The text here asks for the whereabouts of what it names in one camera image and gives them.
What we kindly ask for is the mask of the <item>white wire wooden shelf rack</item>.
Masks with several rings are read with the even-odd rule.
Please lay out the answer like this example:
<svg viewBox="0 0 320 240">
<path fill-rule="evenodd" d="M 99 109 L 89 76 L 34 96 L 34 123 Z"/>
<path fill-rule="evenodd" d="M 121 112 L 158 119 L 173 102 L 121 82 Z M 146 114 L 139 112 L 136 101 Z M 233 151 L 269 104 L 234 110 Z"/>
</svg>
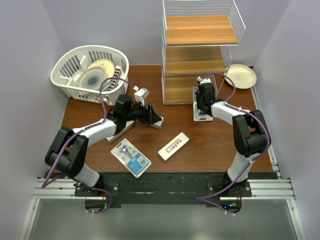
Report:
<svg viewBox="0 0 320 240">
<path fill-rule="evenodd" d="M 225 73 L 245 30 L 234 0 L 164 0 L 163 103 L 189 104 L 198 76 Z"/>
</svg>

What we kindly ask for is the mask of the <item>blue razor blister pack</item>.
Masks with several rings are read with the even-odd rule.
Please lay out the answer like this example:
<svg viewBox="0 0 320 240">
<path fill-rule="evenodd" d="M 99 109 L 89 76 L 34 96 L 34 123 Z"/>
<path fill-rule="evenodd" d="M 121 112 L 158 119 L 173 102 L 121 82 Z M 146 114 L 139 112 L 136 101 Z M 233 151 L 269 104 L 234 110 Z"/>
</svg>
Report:
<svg viewBox="0 0 320 240">
<path fill-rule="evenodd" d="M 152 165 L 152 162 L 126 138 L 110 152 L 137 179 Z"/>
<path fill-rule="evenodd" d="M 192 88 L 192 108 L 193 108 L 193 120 L 195 122 L 208 122 L 212 121 L 214 118 L 205 114 L 203 111 L 198 109 L 197 106 L 197 96 L 196 93 L 199 91 L 198 87 Z"/>
</svg>

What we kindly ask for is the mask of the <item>white Harry's box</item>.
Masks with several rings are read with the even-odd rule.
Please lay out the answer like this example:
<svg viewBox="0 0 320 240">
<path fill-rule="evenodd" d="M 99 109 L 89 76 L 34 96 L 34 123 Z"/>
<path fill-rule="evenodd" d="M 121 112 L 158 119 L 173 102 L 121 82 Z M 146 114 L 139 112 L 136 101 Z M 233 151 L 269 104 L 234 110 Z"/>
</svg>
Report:
<svg viewBox="0 0 320 240">
<path fill-rule="evenodd" d="M 134 124 L 135 124 L 134 121 L 128 121 L 128 122 L 126 123 L 125 128 L 124 128 L 121 132 L 119 132 L 119 133 L 116 134 L 116 135 L 107 137 L 107 138 L 106 138 L 107 141 L 108 141 L 109 143 L 114 142 L 117 138 L 119 138 L 121 135 L 123 135 L 127 130 L 129 130 L 131 127 L 133 127 Z"/>
<path fill-rule="evenodd" d="M 184 132 L 181 132 L 176 137 L 174 137 L 169 143 L 167 143 L 163 148 L 161 148 L 157 152 L 157 154 L 164 162 L 167 162 L 178 151 L 180 151 L 189 141 L 190 138 Z"/>
<path fill-rule="evenodd" d="M 151 126 L 154 127 L 154 128 L 157 128 L 157 129 L 161 129 L 162 124 L 164 122 L 164 118 L 162 116 L 160 118 L 161 118 L 160 121 L 157 121 L 157 122 L 153 123 Z"/>
</svg>

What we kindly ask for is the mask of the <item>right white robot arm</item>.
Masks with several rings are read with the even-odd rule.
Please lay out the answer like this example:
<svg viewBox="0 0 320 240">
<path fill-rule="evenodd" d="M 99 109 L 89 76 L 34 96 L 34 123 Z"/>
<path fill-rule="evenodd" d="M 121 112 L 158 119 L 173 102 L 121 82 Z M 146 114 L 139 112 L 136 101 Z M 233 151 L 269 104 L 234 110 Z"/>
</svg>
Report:
<svg viewBox="0 0 320 240">
<path fill-rule="evenodd" d="M 260 110 L 248 111 L 216 99 L 214 86 L 208 79 L 200 81 L 197 87 L 198 92 L 195 93 L 197 109 L 232 126 L 236 149 L 222 189 L 210 196 L 215 197 L 225 193 L 233 197 L 241 190 L 240 183 L 248 179 L 254 162 L 268 152 L 271 137 Z"/>
</svg>

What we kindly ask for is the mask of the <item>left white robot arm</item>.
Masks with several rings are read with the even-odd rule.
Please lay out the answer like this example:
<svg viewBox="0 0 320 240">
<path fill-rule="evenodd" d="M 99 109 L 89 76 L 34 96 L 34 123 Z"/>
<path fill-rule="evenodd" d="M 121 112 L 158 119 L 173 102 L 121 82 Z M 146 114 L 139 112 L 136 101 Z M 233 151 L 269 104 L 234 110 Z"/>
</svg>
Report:
<svg viewBox="0 0 320 240">
<path fill-rule="evenodd" d="M 99 196 L 104 190 L 104 184 L 99 181 L 100 174 L 85 165 L 87 149 L 105 138 L 118 135 L 130 121 L 154 126 L 161 124 L 163 118 L 154 111 L 151 103 L 144 106 L 142 102 L 133 102 L 131 96 L 123 94 L 99 121 L 77 129 L 60 128 L 44 159 L 50 171 L 41 187 L 45 188 L 55 181 L 50 180 L 50 177 L 56 169 L 86 185 L 86 191 L 92 196 Z"/>
</svg>

